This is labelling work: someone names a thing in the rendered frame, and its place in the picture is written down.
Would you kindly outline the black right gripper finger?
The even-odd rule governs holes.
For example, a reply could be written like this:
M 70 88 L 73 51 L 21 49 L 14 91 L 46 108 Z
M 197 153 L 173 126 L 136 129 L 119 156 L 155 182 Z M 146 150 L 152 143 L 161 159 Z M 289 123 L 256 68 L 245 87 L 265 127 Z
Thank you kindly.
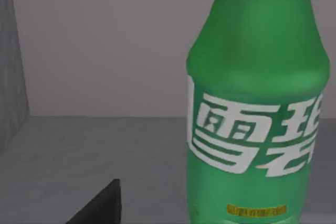
M 120 179 L 113 179 L 66 224 L 121 224 L 122 197 Z

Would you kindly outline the green bottle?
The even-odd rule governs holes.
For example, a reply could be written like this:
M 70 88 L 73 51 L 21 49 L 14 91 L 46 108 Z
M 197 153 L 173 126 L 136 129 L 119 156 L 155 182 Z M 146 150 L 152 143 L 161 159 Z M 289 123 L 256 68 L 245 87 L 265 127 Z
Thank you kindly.
M 330 76 L 311 0 L 214 0 L 186 71 L 190 224 L 299 224 Z

